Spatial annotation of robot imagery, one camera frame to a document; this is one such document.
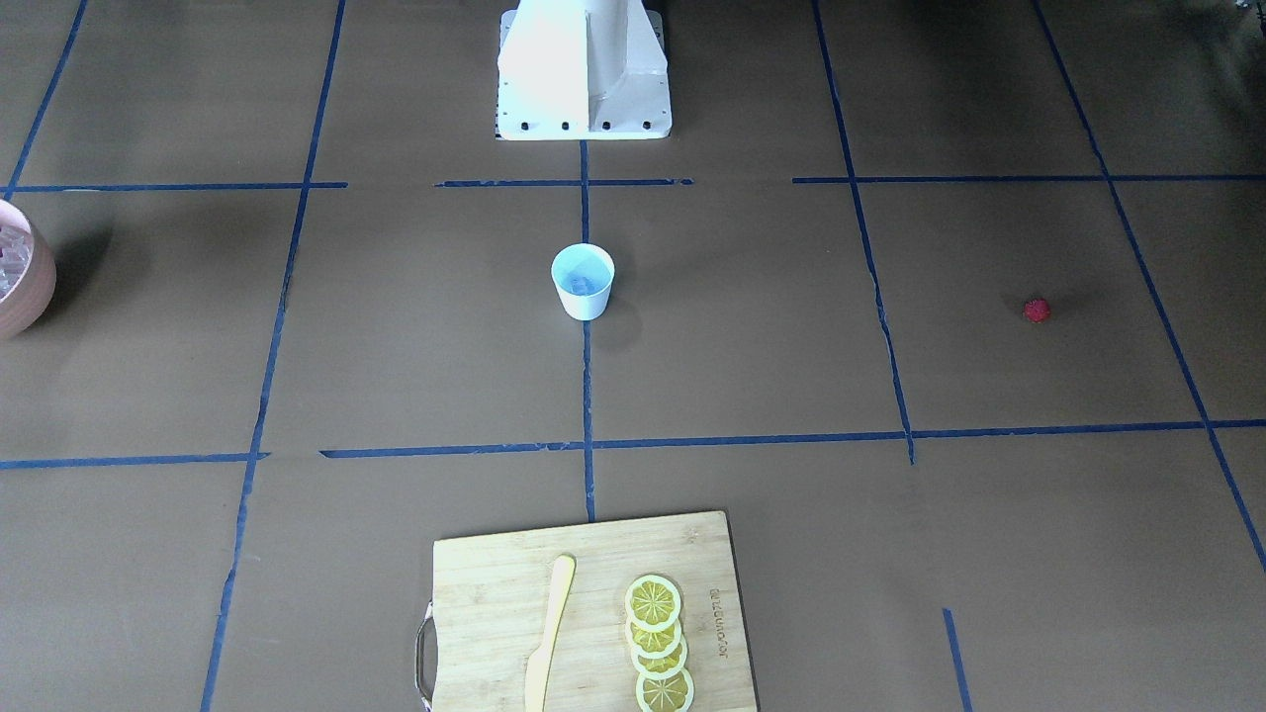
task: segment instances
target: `paper cup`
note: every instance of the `paper cup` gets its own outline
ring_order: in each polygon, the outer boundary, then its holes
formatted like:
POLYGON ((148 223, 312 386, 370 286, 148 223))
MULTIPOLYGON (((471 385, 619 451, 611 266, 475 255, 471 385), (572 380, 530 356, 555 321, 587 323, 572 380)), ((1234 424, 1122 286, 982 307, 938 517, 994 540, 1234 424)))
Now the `paper cup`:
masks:
POLYGON ((563 248, 549 267, 562 308, 573 319, 596 319, 606 309, 615 280, 615 262, 596 245, 563 248))

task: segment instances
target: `cutting board handle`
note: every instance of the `cutting board handle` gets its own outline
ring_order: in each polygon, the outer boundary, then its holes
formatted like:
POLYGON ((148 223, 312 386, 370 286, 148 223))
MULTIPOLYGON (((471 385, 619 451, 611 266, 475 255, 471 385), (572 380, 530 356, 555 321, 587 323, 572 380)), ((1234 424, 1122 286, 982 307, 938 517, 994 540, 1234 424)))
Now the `cutting board handle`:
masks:
POLYGON ((427 639, 427 625, 429 623, 432 630, 436 628, 436 611, 434 609, 436 609, 436 602, 434 601, 428 601, 427 602, 427 612, 423 613, 423 616, 422 616, 422 625, 418 626, 418 647, 417 647, 417 652, 414 652, 414 656, 413 656, 414 670, 417 670, 414 673, 413 684, 414 684, 415 688, 418 688, 418 694, 422 696, 422 708, 425 709, 427 712, 432 712, 432 709, 430 709, 430 698, 434 694, 434 690, 427 689, 427 683, 425 683, 425 680, 422 679, 423 678, 423 673, 422 673, 422 666, 423 666, 422 646, 423 646, 423 642, 427 639))

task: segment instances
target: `pink bowl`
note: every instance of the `pink bowl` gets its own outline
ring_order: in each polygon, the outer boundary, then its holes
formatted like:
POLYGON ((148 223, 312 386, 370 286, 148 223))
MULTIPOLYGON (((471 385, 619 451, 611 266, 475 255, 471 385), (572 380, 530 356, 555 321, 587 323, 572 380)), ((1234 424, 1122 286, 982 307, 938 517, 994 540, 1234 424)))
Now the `pink bowl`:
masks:
POLYGON ((5 200, 0 200, 0 226, 22 228, 29 232, 35 242, 27 271, 18 277, 13 289, 0 298, 0 341, 4 341, 29 327, 44 313, 53 298, 53 285, 57 284, 57 266, 53 264, 53 251, 39 233, 32 229, 27 215, 5 200))

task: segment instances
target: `cutting board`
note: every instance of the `cutting board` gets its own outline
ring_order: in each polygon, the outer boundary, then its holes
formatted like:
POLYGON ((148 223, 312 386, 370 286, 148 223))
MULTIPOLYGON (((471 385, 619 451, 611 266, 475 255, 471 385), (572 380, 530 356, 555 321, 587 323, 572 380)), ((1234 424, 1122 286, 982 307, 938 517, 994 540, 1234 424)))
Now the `cutting board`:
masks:
POLYGON ((546 712, 638 712, 624 592, 642 574, 681 590, 695 712, 755 712, 743 608, 724 512, 603 522, 436 542, 436 712, 520 712, 541 645, 549 575, 576 559, 546 712))

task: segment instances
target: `butter knife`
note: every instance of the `butter knife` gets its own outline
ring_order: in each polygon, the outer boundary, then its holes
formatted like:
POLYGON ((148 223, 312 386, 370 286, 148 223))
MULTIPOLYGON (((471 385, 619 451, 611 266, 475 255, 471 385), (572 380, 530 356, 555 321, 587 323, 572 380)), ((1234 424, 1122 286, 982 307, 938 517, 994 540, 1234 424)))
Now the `butter knife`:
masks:
POLYGON ((555 559, 553 574, 549 576, 549 603, 546 607, 546 627, 541 635, 541 647, 528 656, 528 674, 523 688, 527 712, 544 712, 546 683, 549 682, 549 664, 553 661, 555 641, 558 640, 558 623, 562 622, 562 609, 571 592, 571 579, 576 575, 576 560, 567 554, 555 559))

